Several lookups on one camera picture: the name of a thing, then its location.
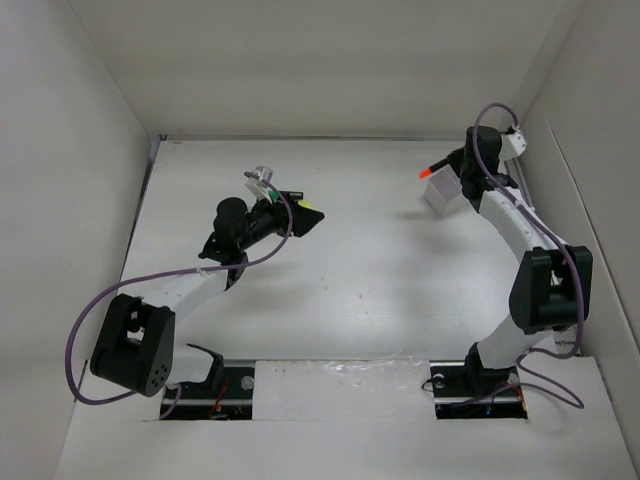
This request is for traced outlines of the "orange highlighter marker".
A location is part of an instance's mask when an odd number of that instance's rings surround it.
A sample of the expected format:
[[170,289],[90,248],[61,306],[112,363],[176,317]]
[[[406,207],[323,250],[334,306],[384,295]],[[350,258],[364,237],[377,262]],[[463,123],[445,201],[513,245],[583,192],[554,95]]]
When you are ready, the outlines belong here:
[[430,165],[426,169],[422,170],[419,173],[419,178],[420,179],[425,179],[425,178],[429,177],[430,175],[434,174],[435,172],[437,172],[437,171],[443,169],[444,167],[448,166],[449,164],[450,164],[450,161],[447,158],[442,159],[442,160]]

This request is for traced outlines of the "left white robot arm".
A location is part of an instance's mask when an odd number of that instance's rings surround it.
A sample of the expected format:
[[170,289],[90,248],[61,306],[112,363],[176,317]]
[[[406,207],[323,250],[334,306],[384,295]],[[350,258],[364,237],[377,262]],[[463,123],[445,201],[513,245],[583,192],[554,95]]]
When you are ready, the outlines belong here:
[[237,197],[221,201],[195,273],[179,275],[142,296],[113,298],[90,360],[91,373],[145,397],[166,385],[190,386],[205,397],[216,394],[223,384],[222,355],[193,343],[177,346],[179,322],[240,280],[250,247],[270,235],[301,238],[324,217],[300,205],[292,192],[252,207]]

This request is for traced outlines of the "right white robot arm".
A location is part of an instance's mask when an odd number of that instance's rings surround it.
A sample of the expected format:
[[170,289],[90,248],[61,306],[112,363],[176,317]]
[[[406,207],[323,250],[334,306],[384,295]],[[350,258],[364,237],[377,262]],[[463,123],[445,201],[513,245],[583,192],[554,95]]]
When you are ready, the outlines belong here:
[[464,360],[462,381],[473,396],[502,387],[519,359],[537,351],[556,331],[584,333],[590,307],[593,255],[554,234],[529,207],[518,184],[499,171],[510,151],[526,142],[510,128],[470,127],[465,144],[446,158],[461,182],[464,198],[501,235],[519,263],[508,297],[508,314],[496,329],[473,344]]

